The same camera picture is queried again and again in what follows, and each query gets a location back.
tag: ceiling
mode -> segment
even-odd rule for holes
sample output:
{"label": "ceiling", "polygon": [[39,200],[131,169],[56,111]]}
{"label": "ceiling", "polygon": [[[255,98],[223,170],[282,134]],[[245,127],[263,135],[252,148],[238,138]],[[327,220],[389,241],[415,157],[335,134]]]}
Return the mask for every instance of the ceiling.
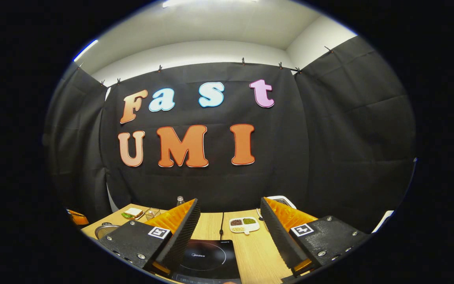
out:
{"label": "ceiling", "polygon": [[93,74],[126,56],[162,45],[233,40],[285,50],[320,14],[291,0],[163,0],[135,12],[98,38],[77,63]]}

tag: white wall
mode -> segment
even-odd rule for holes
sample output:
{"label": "white wall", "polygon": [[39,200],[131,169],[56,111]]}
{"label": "white wall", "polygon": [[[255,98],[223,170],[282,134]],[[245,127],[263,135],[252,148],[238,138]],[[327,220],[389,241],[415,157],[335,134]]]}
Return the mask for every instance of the white wall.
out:
{"label": "white wall", "polygon": [[320,16],[309,25],[287,48],[290,60],[304,68],[328,50],[356,36],[348,28],[326,16]]}
{"label": "white wall", "polygon": [[283,67],[295,68],[297,66],[292,63],[284,50],[240,41],[204,40],[164,45],[132,54],[102,68],[91,76],[100,82],[105,80],[104,85],[111,86],[117,83],[117,78],[121,78],[123,81],[156,71],[159,69],[159,65],[165,69],[199,63],[241,62],[243,57],[246,63],[278,66],[278,63],[281,62]]}

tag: induction cooktop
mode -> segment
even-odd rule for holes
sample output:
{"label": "induction cooktop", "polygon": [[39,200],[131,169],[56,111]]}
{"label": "induction cooktop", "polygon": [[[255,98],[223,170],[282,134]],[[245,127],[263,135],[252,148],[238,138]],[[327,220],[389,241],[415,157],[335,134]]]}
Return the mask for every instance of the induction cooktop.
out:
{"label": "induction cooktop", "polygon": [[241,284],[232,241],[191,239],[173,279],[188,284]]}

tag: black curtain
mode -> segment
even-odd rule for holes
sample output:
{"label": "black curtain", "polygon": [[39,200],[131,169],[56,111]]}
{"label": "black curtain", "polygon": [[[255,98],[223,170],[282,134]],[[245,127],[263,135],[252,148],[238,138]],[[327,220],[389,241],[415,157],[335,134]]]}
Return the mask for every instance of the black curtain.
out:
{"label": "black curtain", "polygon": [[111,214],[99,126],[107,88],[72,63],[52,96],[43,144],[63,205],[93,223]]}
{"label": "black curtain", "polygon": [[413,170],[415,121],[404,87],[358,36],[294,77],[309,138],[306,211],[371,233],[402,201]]}
{"label": "black curtain", "polygon": [[[272,86],[267,92],[274,106],[255,101],[251,82]],[[223,102],[203,108],[199,87],[206,82],[225,86]],[[174,107],[150,112],[152,95],[162,88],[175,91]],[[121,124],[124,98],[148,91],[133,121]],[[235,166],[234,124],[251,124],[251,165]],[[205,125],[204,168],[159,167],[159,127],[172,126],[180,140],[189,126]],[[134,131],[144,131],[143,162],[129,167],[119,153],[119,133],[130,133],[128,149],[135,156]],[[277,66],[241,63],[207,63],[164,69],[124,80],[110,90],[101,121],[101,153],[107,167],[108,188],[121,208],[128,203],[170,209],[176,197],[198,198],[203,212],[229,212],[258,208],[261,196],[285,195],[298,207],[306,204],[308,135],[299,91],[290,70]]]}

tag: white tray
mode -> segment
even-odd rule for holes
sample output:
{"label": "white tray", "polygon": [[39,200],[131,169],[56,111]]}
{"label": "white tray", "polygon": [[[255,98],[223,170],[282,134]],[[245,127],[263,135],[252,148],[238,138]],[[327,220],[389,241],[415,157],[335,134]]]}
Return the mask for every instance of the white tray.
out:
{"label": "white tray", "polygon": [[[255,223],[254,224],[245,224],[243,219],[252,219],[255,221]],[[232,226],[231,222],[234,220],[241,220],[242,225]],[[233,233],[245,233],[246,235],[249,235],[250,232],[259,230],[260,225],[259,225],[257,219],[255,219],[253,217],[241,217],[241,218],[233,218],[233,219],[229,220],[229,228],[231,229],[231,232],[233,232]]]}

